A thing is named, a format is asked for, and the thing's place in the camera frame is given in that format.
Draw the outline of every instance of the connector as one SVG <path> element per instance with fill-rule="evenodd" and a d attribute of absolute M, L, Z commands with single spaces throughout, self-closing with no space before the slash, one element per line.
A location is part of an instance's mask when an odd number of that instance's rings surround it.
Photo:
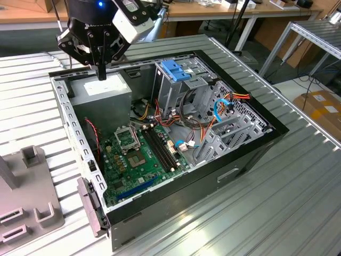
<path fill-rule="evenodd" d="M 184 151 L 188 150 L 188 147 L 186 146 L 185 143 L 182 143 L 182 144 L 178 147 L 178 149 L 179 149 L 181 152 L 184 152 Z"/>

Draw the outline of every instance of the red wire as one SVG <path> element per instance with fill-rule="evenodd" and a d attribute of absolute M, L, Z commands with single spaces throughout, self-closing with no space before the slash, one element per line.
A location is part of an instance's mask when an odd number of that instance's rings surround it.
<path fill-rule="evenodd" d="M 98 140 L 97 128 L 93 125 L 93 123 L 90 122 L 90 120 L 85 119 L 85 121 L 87 121 L 91 125 L 92 129 L 94 130 L 94 133 L 96 136 L 96 144 L 97 144 L 97 162 L 99 162 L 100 161 L 100 142 Z"/>

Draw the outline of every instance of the robotic arm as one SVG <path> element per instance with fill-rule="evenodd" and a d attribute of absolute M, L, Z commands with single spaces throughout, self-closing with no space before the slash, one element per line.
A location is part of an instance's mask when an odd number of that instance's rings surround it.
<path fill-rule="evenodd" d="M 161 3 L 140 0 L 68 0 L 68 29 L 57 37 L 65 53 L 96 70 L 106 80 L 105 67 L 122 58 L 129 46 L 148 36 L 154 21 L 160 27 Z"/>

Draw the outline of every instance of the wooden desk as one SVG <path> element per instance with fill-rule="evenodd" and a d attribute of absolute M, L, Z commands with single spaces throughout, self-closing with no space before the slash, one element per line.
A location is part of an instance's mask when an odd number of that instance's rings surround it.
<path fill-rule="evenodd" d="M 57 4 L 57 10 L 62 24 L 65 27 L 68 17 L 63 1 Z M 314 20 L 321 11 L 321 9 L 314 6 L 311 9 L 284 11 L 269 3 L 269 0 L 264 0 L 263 4 L 257 4 L 255 9 L 247 10 L 243 15 L 243 18 L 248 18 L 249 20 L 240 37 L 236 50 L 240 51 L 243 48 L 257 18 L 305 15 L 310 16 L 310 19 Z M 234 9 L 227 9 L 221 5 L 203 7 L 195 2 L 174 2 L 174 4 L 170 5 L 168 21 L 232 19 L 233 13 Z M 40 13 L 9 6 L 5 6 L 4 10 L 0 10 L 0 31 L 56 27 L 58 25 L 53 11 L 50 13 Z"/>
<path fill-rule="evenodd" d="M 263 4 L 257 4 L 255 9 L 246 10 L 243 18 L 263 17 L 286 17 L 286 16 L 311 16 L 313 13 L 320 13 L 322 10 L 317 7 L 311 9 L 284 11 L 269 0 L 263 0 Z M 169 20 L 185 21 L 185 20 L 212 20 L 212 19 L 228 19 L 232 18 L 234 9 L 227 9 L 221 5 L 204 7 L 198 3 L 175 3 L 170 5 Z"/>

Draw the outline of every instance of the slotted metal surface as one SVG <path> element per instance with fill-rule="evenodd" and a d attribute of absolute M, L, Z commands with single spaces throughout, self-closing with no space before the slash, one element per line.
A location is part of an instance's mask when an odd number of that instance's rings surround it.
<path fill-rule="evenodd" d="M 337 255 L 341 251 L 341 153 L 336 142 L 326 139 L 214 39 L 204 35 L 162 39 L 133 45 L 127 56 L 132 60 L 198 49 L 290 131 L 252 171 L 115 255 Z M 66 54 L 52 54 L 69 65 Z M 41 146 L 66 220 L 62 228 L 9 255 L 112 255 L 106 237 L 93 237 L 77 194 L 79 170 L 47 76 L 60 69 L 58 63 L 37 53 L 1 58 L 0 67 L 0 154 Z"/>
<path fill-rule="evenodd" d="M 341 59 L 341 28 L 327 20 L 295 21 L 291 29 Z"/>

